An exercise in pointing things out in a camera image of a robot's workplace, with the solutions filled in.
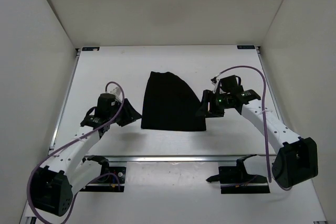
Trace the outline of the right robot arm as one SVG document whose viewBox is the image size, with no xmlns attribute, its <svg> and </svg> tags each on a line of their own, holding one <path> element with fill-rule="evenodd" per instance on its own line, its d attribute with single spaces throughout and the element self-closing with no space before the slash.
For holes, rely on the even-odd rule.
<svg viewBox="0 0 336 224">
<path fill-rule="evenodd" d="M 267 168 L 266 157 L 251 154 L 236 161 L 235 169 L 222 178 L 233 177 L 248 182 L 253 176 L 271 176 L 280 187 L 288 189 L 318 175 L 317 144 L 303 138 L 284 125 L 271 111 L 262 107 L 262 99 L 254 90 L 215 93 L 204 90 L 197 115 L 220 118 L 226 109 L 235 109 L 268 139 L 276 158 Z"/>
</svg>

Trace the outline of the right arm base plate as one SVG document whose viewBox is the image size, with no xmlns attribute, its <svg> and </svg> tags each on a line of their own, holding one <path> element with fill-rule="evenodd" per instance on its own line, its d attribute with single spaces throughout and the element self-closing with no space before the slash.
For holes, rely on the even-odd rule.
<svg viewBox="0 0 336 224">
<path fill-rule="evenodd" d="M 220 182 L 221 194 L 269 194 L 267 178 L 246 172 L 244 161 L 257 155 L 247 155 L 236 160 L 235 166 L 219 166 L 218 174 L 206 179 L 208 183 Z"/>
</svg>

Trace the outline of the black skirt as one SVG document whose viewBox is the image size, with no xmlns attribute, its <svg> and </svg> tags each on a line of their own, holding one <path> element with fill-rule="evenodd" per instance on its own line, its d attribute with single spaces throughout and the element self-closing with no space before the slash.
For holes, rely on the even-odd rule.
<svg viewBox="0 0 336 224">
<path fill-rule="evenodd" d="M 191 87 L 171 72 L 150 73 L 145 88 L 141 128 L 181 132 L 206 131 L 206 121 L 196 116 L 201 102 Z"/>
</svg>

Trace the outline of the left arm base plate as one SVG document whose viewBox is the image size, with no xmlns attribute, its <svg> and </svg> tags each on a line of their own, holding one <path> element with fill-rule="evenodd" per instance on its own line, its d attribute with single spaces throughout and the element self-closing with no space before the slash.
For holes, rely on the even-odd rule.
<svg viewBox="0 0 336 224">
<path fill-rule="evenodd" d="M 127 164 L 110 163 L 109 169 L 101 172 L 102 175 L 106 173 L 113 173 L 114 176 L 105 175 L 105 177 L 96 179 L 93 183 L 81 189 L 80 192 L 123 193 L 127 175 Z"/>
</svg>

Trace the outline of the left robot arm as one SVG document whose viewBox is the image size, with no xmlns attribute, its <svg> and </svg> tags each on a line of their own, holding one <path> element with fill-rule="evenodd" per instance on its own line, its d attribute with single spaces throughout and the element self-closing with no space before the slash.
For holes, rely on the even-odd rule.
<svg viewBox="0 0 336 224">
<path fill-rule="evenodd" d="M 104 181 L 109 177 L 107 159 L 95 155 L 86 157 L 88 151 L 111 124 L 126 126 L 141 117 L 128 99 L 120 100 L 111 93 L 100 94 L 97 105 L 90 108 L 81 121 L 74 143 L 53 154 L 33 173 L 28 187 L 33 206 L 63 216 L 75 193 L 94 178 Z"/>
</svg>

